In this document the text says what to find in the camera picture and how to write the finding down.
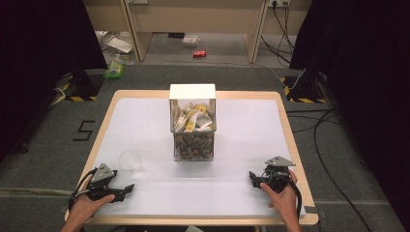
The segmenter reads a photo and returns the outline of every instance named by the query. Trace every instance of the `wooden table edge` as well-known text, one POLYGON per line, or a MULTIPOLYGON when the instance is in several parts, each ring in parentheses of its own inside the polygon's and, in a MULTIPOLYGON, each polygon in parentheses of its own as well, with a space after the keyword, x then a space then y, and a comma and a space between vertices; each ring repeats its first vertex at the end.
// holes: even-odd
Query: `wooden table edge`
MULTIPOLYGON (((145 99, 167 99, 169 98, 169 90, 118 90, 115 92, 112 101, 105 113, 100 131, 97 135, 96 141, 94 142, 93 148, 90 152, 90 156, 84 166, 81 174, 81 178, 90 170, 92 170, 94 160, 99 151, 100 145, 103 141, 104 133, 101 131, 106 131, 111 115, 114 111, 117 101, 122 98, 145 98, 145 99)), ((301 191, 303 199, 303 204, 305 206, 315 207, 313 198, 311 196, 310 188, 308 186, 308 180, 305 174, 305 170, 302 165, 302 161, 299 156, 298 149, 296 147, 296 142, 293 137, 292 130, 287 119, 286 111, 283 105, 283 101, 278 92, 265 92, 265 91, 217 91, 217 99, 261 99, 261 100, 277 100, 279 117, 282 123, 283 132, 285 135, 286 143, 291 155, 292 161, 296 163, 295 174, 298 177, 298 188, 301 191)), ((301 217, 299 222, 301 225, 314 225, 317 223, 319 217, 317 214, 306 214, 301 217)), ((142 217, 142 218, 125 218, 125 217, 93 217, 89 220, 89 223, 96 224, 195 224, 195 225, 273 225, 273 224, 283 224, 283 221, 279 218, 258 218, 258 217, 247 217, 247 218, 157 218, 157 217, 142 217)))

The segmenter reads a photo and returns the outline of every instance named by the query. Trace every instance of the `white object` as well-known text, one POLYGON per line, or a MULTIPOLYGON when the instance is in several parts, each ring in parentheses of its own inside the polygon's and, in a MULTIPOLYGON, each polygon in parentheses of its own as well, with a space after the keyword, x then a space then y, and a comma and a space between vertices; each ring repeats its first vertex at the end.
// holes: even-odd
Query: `white object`
POLYGON ((130 149, 122 153, 118 161, 122 169, 131 172, 132 178, 138 178, 145 173, 142 163, 142 154, 135 149, 130 149))
POLYGON ((189 225, 185 232, 204 232, 203 230, 199 229, 196 226, 189 225))
POLYGON ((182 40, 182 46, 184 47, 196 47, 199 43, 199 38, 197 36, 186 35, 182 40))
POLYGON ((126 53, 129 53, 132 50, 132 44, 119 40, 115 37, 113 37, 108 43, 107 45, 112 46, 114 48, 117 48, 121 51, 124 51, 126 53))
POLYGON ((169 98, 171 100, 215 99, 215 84, 171 84, 169 98))

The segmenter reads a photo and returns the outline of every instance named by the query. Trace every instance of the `white lid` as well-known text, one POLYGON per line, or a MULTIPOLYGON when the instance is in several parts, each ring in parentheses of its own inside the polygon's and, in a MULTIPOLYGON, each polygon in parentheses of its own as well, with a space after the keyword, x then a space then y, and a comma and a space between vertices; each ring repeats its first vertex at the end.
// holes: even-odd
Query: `white lid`
POLYGON ((178 99, 216 99, 215 84, 171 84, 171 100, 178 99))

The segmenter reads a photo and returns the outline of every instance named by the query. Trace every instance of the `human hand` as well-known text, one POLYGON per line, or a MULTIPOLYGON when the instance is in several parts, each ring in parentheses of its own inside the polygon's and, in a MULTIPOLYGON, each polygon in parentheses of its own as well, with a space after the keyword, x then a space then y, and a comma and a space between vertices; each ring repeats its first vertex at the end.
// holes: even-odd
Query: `human hand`
POLYGON ((67 218, 67 221, 61 231, 79 231, 85 221, 91 218, 101 206, 111 202, 114 198, 115 195, 110 194, 99 200, 93 201, 88 198, 87 194, 79 195, 70 209, 69 217, 67 218))
MULTIPOLYGON (((298 178, 296 177, 295 173, 292 170, 289 170, 289 174, 292 181, 296 185, 298 178)), ((302 231, 296 213, 297 197, 293 188, 287 185, 281 193, 276 193, 265 183, 261 183, 260 187, 271 198, 271 203, 268 205, 268 207, 275 208, 278 211, 288 231, 302 231)))

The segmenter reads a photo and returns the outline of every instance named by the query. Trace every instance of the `transparent box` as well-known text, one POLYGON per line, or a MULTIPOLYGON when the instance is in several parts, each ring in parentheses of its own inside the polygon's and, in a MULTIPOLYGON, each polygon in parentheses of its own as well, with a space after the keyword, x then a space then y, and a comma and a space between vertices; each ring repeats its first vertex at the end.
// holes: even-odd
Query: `transparent box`
POLYGON ((182 47, 195 48, 199 43, 197 36, 186 35, 181 42, 182 47))
POLYGON ((215 84, 171 84, 170 128, 175 161, 214 160, 215 84))

